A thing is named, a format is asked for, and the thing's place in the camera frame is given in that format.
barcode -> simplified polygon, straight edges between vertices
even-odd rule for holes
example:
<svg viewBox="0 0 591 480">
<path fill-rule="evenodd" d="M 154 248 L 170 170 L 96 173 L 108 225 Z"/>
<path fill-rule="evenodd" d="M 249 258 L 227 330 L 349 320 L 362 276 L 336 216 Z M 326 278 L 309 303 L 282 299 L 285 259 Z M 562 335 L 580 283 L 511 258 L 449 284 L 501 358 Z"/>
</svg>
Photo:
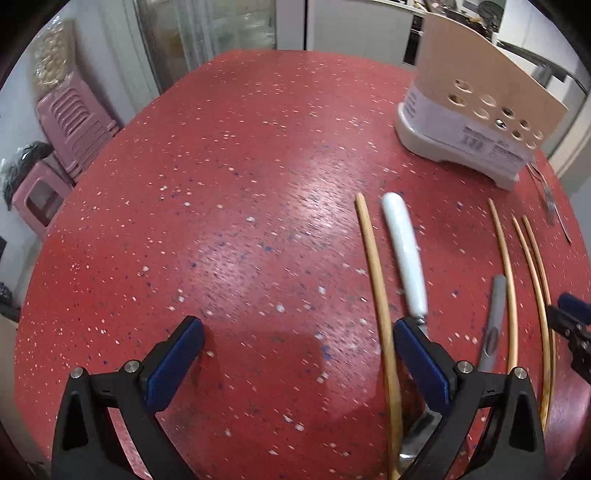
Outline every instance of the barcode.
<svg viewBox="0 0 591 480">
<path fill-rule="evenodd" d="M 477 152 L 482 151 L 482 147 L 484 147 L 484 142 L 480 138 L 466 134 L 464 134 L 461 143 Z"/>
<path fill-rule="evenodd" d="M 414 92 L 410 92 L 406 98 L 406 102 L 404 102 L 404 110 L 410 118 L 414 118 L 414 116 L 417 114 L 417 111 L 415 109 L 416 103 L 416 95 L 414 94 Z"/>
</svg>

white knife handle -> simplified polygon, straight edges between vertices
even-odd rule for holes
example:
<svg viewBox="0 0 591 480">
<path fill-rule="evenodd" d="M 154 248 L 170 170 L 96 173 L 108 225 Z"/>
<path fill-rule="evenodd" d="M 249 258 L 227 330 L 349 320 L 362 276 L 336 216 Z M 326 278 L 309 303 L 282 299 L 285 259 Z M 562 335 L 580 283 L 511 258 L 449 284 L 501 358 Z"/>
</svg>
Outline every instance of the white knife handle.
<svg viewBox="0 0 591 480">
<path fill-rule="evenodd" d="M 414 318 L 424 319 L 428 313 L 427 291 L 406 204 L 400 195 L 387 193 L 382 198 L 382 208 L 394 244 L 409 313 Z"/>
</svg>

pink plastic stool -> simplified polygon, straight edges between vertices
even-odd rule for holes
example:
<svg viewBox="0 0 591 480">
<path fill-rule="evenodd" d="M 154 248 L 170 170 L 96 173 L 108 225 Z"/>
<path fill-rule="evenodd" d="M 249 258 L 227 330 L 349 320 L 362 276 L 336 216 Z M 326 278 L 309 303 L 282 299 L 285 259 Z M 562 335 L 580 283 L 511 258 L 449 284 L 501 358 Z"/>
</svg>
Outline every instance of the pink plastic stool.
<svg viewBox="0 0 591 480">
<path fill-rule="evenodd" d="M 115 120 L 76 72 L 39 101 L 37 118 L 56 149 L 58 161 L 73 180 L 119 131 Z"/>
<path fill-rule="evenodd" d="M 51 187 L 53 191 L 64 200 L 73 190 L 73 187 L 66 183 L 46 163 L 40 161 L 35 164 L 29 172 L 29 175 L 26 176 L 12 196 L 12 204 L 14 205 L 14 208 L 20 213 L 27 225 L 43 240 L 47 236 L 47 229 L 51 225 L 51 221 L 55 218 L 55 215 L 48 222 L 44 222 L 31 209 L 31 207 L 33 207 L 34 210 L 39 210 L 39 213 L 43 213 L 39 208 L 35 207 L 30 200 L 33 189 L 37 183 L 41 181 L 45 182 L 45 184 Z"/>
</svg>

speckled tabletop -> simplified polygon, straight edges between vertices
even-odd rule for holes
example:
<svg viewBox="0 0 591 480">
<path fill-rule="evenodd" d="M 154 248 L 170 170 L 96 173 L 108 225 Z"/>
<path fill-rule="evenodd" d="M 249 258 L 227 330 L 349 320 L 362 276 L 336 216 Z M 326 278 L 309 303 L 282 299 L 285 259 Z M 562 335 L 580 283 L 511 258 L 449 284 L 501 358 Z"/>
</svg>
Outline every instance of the speckled tabletop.
<svg viewBox="0 0 591 480">
<path fill-rule="evenodd" d="M 187 75 L 121 131 L 55 220 L 22 311 L 15 396 L 47 455 L 74 366 L 118 369 L 194 314 L 205 324 L 205 354 L 158 418 L 198 475 L 352 479 L 384 471 L 379 339 L 353 205 L 359 191 L 392 317 L 405 306 L 379 208 L 387 191 L 410 209 L 432 340 L 474 363 L 491 278 L 502 272 L 486 204 L 494 199 L 514 263 L 519 364 L 540 393 L 539 320 L 511 214 L 529 216 L 553 298 L 589 298 L 572 209 L 541 155 L 572 247 L 559 226 L 547 226 L 527 173 L 508 193 L 479 173 L 406 151 L 392 122 L 411 79 L 355 57 L 233 52 Z M 499 372 L 506 352 L 504 332 Z M 589 404 L 562 341 L 558 358 L 546 436 L 555 478 Z M 408 428 L 420 402 L 404 380 L 403 396 Z"/>
</svg>

wooden stick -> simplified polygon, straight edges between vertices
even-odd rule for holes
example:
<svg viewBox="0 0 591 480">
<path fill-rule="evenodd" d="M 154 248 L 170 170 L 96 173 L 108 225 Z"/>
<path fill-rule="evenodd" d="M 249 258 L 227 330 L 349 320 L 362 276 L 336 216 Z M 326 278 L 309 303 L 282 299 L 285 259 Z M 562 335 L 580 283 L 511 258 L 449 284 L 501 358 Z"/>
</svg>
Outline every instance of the wooden stick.
<svg viewBox="0 0 591 480">
<path fill-rule="evenodd" d="M 550 407 L 550 385 L 551 385 L 551 372 L 550 372 L 550 339 L 548 332 L 548 320 L 546 319 L 546 306 L 544 303 L 544 297 L 542 297 L 542 289 L 540 287 L 540 281 L 538 279 L 538 273 L 535 270 L 534 260 L 531 258 L 530 249 L 527 246 L 519 222 L 514 216 L 511 216 L 513 225 L 517 231 L 521 248 L 525 254 L 527 260 L 527 266 L 530 268 L 531 281 L 534 284 L 535 302 L 538 305 L 538 314 L 540 315 L 540 330 L 542 332 L 542 360 L 543 360 L 543 377 L 542 377 L 542 402 L 540 404 L 540 422 L 542 424 L 542 430 L 546 429 L 546 421 L 548 419 L 548 410 Z"/>
<path fill-rule="evenodd" d="M 530 225 L 530 221 L 527 215 L 523 216 L 523 223 L 525 230 L 527 231 L 528 237 L 530 237 L 530 243 L 534 250 L 535 261 L 538 264 L 538 273 L 542 283 L 542 292 L 544 293 L 544 300 L 546 305 L 552 304 L 552 297 L 550 296 L 550 288 L 548 287 L 548 278 L 546 277 L 546 269 L 544 268 L 544 262 L 542 261 L 542 255 L 538 247 L 538 242 L 535 239 L 534 230 Z M 548 415 L 550 415 L 550 409 L 552 406 L 552 396 L 554 395 L 554 384 L 556 383 L 556 332 L 552 330 L 550 335 L 550 401 L 548 402 Z"/>
<path fill-rule="evenodd" d="M 379 335 L 382 346 L 382 358 L 384 359 L 384 383 L 386 400 L 388 402 L 388 463 L 389 479 L 397 480 L 398 456 L 402 443 L 402 405 L 400 401 L 400 384 L 396 372 L 396 358 L 394 356 L 394 338 L 392 337 L 392 323 L 390 322 L 390 310 L 386 295 L 384 275 L 379 263 L 378 247 L 375 243 L 374 229 L 371 225 L 368 207 L 362 193 L 355 196 L 355 206 L 359 216 L 361 235 L 365 244 L 369 276 L 374 291 L 374 305 L 378 317 Z"/>
<path fill-rule="evenodd" d="M 496 212 L 495 203 L 488 199 L 488 206 L 491 209 L 492 221 L 495 224 L 496 238 L 499 241 L 501 257 L 503 259 L 503 268 L 507 277 L 507 303 L 509 306 L 509 359 L 507 361 L 507 373 L 510 373 L 517 366 L 519 330 L 517 326 L 517 299 L 515 297 L 515 283 L 513 281 L 513 269 L 511 268 L 511 258 L 505 242 L 505 234 L 499 215 Z"/>
</svg>

